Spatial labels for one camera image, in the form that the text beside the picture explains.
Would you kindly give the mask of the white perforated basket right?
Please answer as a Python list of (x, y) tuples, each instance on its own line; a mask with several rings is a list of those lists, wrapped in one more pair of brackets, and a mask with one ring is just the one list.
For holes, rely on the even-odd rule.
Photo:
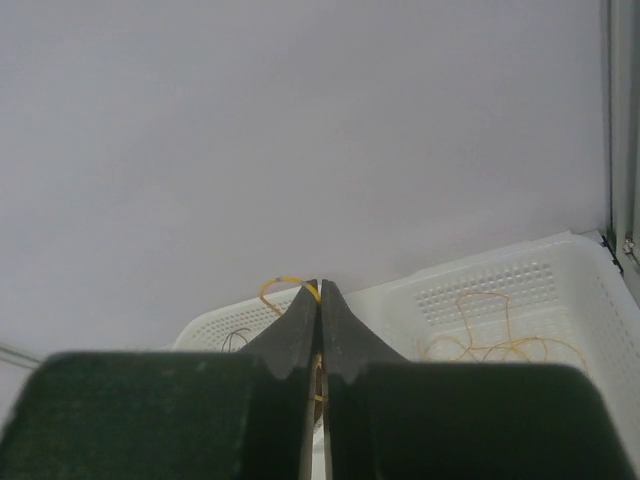
[(562, 233), (350, 293), (356, 315), (415, 360), (562, 362), (639, 379), (639, 309), (598, 237)]

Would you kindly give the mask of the aluminium frame post right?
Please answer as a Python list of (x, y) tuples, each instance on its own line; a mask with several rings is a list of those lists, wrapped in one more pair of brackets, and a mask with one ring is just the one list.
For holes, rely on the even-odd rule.
[(610, 177), (608, 241), (624, 272), (639, 274), (639, 3), (605, 1), (604, 67)]

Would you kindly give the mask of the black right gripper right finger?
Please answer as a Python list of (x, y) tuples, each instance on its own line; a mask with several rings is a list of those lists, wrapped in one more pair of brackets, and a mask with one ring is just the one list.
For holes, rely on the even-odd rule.
[(594, 384), (559, 364), (412, 362), (321, 287), (330, 479), (627, 479)]

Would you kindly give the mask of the white perforated basket middle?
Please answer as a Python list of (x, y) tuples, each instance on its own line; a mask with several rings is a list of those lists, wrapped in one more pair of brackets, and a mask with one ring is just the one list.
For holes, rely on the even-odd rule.
[(276, 319), (276, 313), (259, 299), (236, 303), (192, 320), (179, 334), (173, 350), (233, 353)]

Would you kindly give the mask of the white perforated basket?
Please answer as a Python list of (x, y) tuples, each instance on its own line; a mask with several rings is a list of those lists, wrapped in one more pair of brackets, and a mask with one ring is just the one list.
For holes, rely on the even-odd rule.
[(276, 313), (259, 299), (236, 303), (192, 320), (179, 334), (173, 350), (233, 353), (276, 319)]
[(639, 379), (639, 309), (598, 237), (562, 233), (350, 293), (356, 315), (415, 360), (562, 362)]

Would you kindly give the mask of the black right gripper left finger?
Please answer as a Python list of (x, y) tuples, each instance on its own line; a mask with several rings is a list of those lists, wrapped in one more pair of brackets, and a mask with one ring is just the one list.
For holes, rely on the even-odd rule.
[(5, 479), (308, 479), (318, 285), (235, 352), (67, 351), (27, 379)]

